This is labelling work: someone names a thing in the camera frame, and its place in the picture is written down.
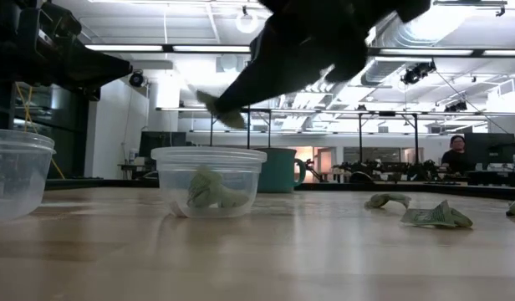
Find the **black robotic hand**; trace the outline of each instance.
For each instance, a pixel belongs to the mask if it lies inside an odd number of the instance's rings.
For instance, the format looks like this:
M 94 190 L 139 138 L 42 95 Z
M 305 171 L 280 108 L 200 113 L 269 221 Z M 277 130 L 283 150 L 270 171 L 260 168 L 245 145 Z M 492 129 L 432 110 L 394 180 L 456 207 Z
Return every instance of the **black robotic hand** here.
M 260 0 L 270 17 L 251 42 L 251 63 L 215 101 L 218 113 L 299 91 L 321 78 L 354 77 L 365 66 L 365 36 L 393 11 L 404 22 L 426 12 L 431 0 Z

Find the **spotlight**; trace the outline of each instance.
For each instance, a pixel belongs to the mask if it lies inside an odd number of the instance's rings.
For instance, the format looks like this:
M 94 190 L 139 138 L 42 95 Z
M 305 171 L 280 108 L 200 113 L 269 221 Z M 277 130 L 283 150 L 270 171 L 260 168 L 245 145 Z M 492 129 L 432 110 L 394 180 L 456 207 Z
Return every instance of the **spotlight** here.
M 436 71 L 434 61 L 430 63 L 418 63 L 414 67 L 406 69 L 406 73 L 400 77 L 400 81 L 404 84 L 416 84 L 424 79 L 430 72 Z
M 495 13 L 495 16 L 496 17 L 501 17 L 503 14 L 505 14 L 507 12 L 507 9 L 504 7 L 504 6 L 501 6 L 501 11 L 499 12 L 496 12 Z
M 130 85 L 136 88 L 142 88 L 148 84 L 148 78 L 143 75 L 142 70 L 134 71 L 130 76 Z
M 456 113 L 456 112 L 462 112 L 467 110 L 467 104 L 465 101 L 459 101 L 453 105 L 448 105 L 444 112 L 446 113 Z

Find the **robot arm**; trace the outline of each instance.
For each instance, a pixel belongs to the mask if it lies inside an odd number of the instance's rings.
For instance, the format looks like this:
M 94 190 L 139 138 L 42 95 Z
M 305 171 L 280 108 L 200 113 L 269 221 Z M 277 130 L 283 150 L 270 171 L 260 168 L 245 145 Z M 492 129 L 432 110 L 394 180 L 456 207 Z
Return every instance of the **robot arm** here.
M 90 94 L 130 74 L 130 62 L 86 48 L 81 24 L 58 5 L 0 0 L 0 80 Z

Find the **table surface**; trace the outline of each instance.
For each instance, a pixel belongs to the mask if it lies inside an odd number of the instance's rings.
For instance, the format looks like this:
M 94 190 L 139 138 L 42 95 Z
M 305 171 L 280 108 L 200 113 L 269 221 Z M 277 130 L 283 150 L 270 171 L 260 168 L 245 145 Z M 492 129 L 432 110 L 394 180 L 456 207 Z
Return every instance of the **table surface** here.
M 400 223 L 370 192 L 261 195 L 236 219 L 166 216 L 157 189 L 49 191 L 0 223 L 0 301 L 515 300 L 515 218 L 490 199 L 447 199 L 473 229 Z

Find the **yellow cable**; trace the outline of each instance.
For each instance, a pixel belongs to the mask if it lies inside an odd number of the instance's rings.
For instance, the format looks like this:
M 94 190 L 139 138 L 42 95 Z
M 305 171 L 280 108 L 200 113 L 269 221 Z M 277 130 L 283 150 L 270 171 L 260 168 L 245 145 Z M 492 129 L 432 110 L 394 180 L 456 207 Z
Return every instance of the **yellow cable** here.
M 27 100 L 27 109 L 26 109 L 26 114 L 25 114 L 25 121 L 23 122 L 23 131 L 27 131 L 27 116 L 31 114 L 31 112 L 29 112 L 29 106 L 31 105 L 31 99 L 33 97 L 33 87 L 29 86 L 29 98 Z
M 33 127 L 34 133 L 38 134 L 37 128 L 34 126 L 33 120 L 31 119 L 31 115 L 29 114 L 28 107 L 25 105 L 25 98 L 23 97 L 22 90 L 20 89 L 20 86 L 18 83 L 16 83 L 16 89 L 18 90 L 18 94 L 20 95 L 20 99 L 22 100 L 23 108 L 25 109 L 25 120 L 28 120 L 31 123 L 31 126 Z M 29 100 L 28 102 L 31 102 L 31 96 L 32 96 L 33 87 L 29 89 Z M 55 166 L 55 169 L 60 174 L 60 177 L 65 180 L 63 172 L 60 170 L 59 166 L 57 166 L 57 163 L 51 158 L 51 163 Z

